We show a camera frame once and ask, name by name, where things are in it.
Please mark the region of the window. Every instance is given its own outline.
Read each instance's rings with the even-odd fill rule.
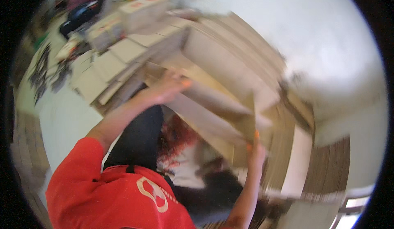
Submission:
[[[369,196],[346,198],[330,229],[351,229],[367,205],[369,198]]]

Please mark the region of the white logo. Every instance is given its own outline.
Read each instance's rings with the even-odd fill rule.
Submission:
[[[147,182],[149,185],[151,185],[151,187],[153,188],[152,192],[148,192],[145,190],[144,188],[144,182]],[[167,202],[167,198],[164,195],[164,192],[160,189],[160,187],[158,185],[156,185],[154,182],[150,181],[149,179],[147,179],[146,177],[142,177],[139,180],[137,180],[137,187],[140,190],[141,194],[149,197],[150,199],[152,199],[157,207],[157,211],[160,213],[164,213],[167,211],[168,209],[168,202]],[[159,207],[157,205],[157,197],[160,197],[161,199],[164,200],[164,205]]]

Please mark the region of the logo on shirt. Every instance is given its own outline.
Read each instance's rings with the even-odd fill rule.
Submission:
[[[157,211],[164,213],[168,209],[168,201],[164,192],[158,185],[150,181],[146,177],[137,180],[137,187],[141,194],[152,199],[156,205]]]

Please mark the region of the red t-shirt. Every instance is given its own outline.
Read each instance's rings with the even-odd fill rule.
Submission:
[[[49,218],[60,228],[195,228],[158,173],[135,166],[107,168],[94,138],[79,140],[53,173],[46,192]]]

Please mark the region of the hand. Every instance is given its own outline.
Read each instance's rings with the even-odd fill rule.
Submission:
[[[171,68],[151,87],[141,90],[140,94],[152,105],[165,104],[190,86],[190,79],[182,78],[180,71]]]
[[[260,135],[256,130],[254,133],[253,146],[248,143],[246,145],[248,151],[248,172],[252,171],[261,175],[264,161],[266,159],[266,148],[260,143]]]

